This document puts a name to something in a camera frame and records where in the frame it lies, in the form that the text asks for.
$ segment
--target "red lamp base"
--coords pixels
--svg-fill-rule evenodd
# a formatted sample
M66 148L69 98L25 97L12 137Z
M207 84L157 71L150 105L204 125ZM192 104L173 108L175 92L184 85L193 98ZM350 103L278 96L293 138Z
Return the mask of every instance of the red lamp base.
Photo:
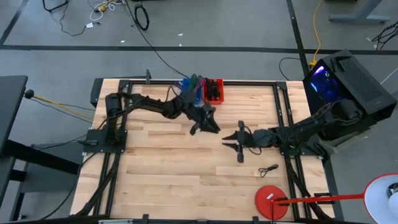
M286 195L275 186L263 186L257 191L255 203L257 210L263 217L269 220L278 220L285 216L288 206L272 205L272 201L277 198L286 198Z

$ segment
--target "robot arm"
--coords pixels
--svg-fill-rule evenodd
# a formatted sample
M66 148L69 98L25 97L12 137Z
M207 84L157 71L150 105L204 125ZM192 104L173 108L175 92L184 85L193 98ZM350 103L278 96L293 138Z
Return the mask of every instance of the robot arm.
M122 109L122 98L127 98L130 102L125 110ZM121 133L118 132L116 122L120 116L136 109L160 113L168 119L175 119L184 113L189 120L194 120L195 122L190 130L191 135L194 135L197 129L209 133L218 133L220 127L213 117L216 109L208 104L197 107L193 104L194 100L195 96L190 92L183 92L172 100L165 102L149 98L149 96L142 96L141 94L111 93L105 97L107 120L103 128L105 142L107 145L119 144L118 139L121 139L119 136Z
M311 117L289 127L258 129L247 132L243 121L239 121L239 131L223 138L237 140L237 144L223 143L238 153L238 162L243 162L243 149L255 147L280 147L281 152L288 156L297 155L298 146L308 141L314 134L331 126L349 126L360 120L363 112L351 100L329 103Z

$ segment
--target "white cable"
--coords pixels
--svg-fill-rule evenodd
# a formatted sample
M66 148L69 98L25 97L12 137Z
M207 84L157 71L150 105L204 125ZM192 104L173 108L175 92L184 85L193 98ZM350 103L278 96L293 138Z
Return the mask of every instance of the white cable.
M102 19L102 17L104 17L104 12L99 10L98 12L101 13L101 16L100 16L99 18L97 18L97 19L93 19L93 13L95 12L95 10L96 10L98 7L102 6L103 4L106 4L106 7L107 7L110 11L114 11L114 10L115 10L115 5L120 5L120 4L122 4L122 3L121 3L121 2L116 3L116 2L114 2L114 1L109 2L109 0L104 0L102 3L99 3L98 5L96 5L96 6L94 7L94 9L92 10L92 12L91 12L91 14L90 14L90 20L91 20L91 21L98 21L98 20Z
M100 20L100 19L102 19L102 17L104 16L104 12L103 11L98 11L98 12L100 12L101 13L101 16L99 17L99 18L97 18L97 19L93 19L93 13L95 12L95 10L97 9L97 7L98 6L102 6L103 4L105 4L106 3L106 1L104 1L104 2L102 2L102 3L99 3L98 5L96 5L95 7L94 7L94 9L92 10L92 12L91 12L91 14L90 14L90 20L91 21L98 21L98 20Z
M396 68L393 72L391 72L390 75L388 75L383 81L380 82L380 85L383 84L387 79L391 77L392 74L394 74L396 71L398 71L398 68Z

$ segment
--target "white lamp shade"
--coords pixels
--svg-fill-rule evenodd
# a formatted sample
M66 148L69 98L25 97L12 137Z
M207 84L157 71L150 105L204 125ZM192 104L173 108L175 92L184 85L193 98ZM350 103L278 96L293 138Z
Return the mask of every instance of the white lamp shade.
M398 223L398 194L389 198L388 187L398 183L398 173L384 174L372 180L364 191L364 203L368 213L378 224Z
M390 199L388 200L388 206L390 206L390 210L398 218L398 192L391 195Z

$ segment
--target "black desk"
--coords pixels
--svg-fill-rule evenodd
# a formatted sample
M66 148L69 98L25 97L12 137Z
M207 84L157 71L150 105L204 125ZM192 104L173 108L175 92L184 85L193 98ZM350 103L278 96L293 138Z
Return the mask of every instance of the black desk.
M25 180L25 171L13 169L16 159L68 174L76 175L78 172L79 164L76 162L38 151L8 139L24 96L26 83L27 76L0 77L0 204L10 180L21 182Z

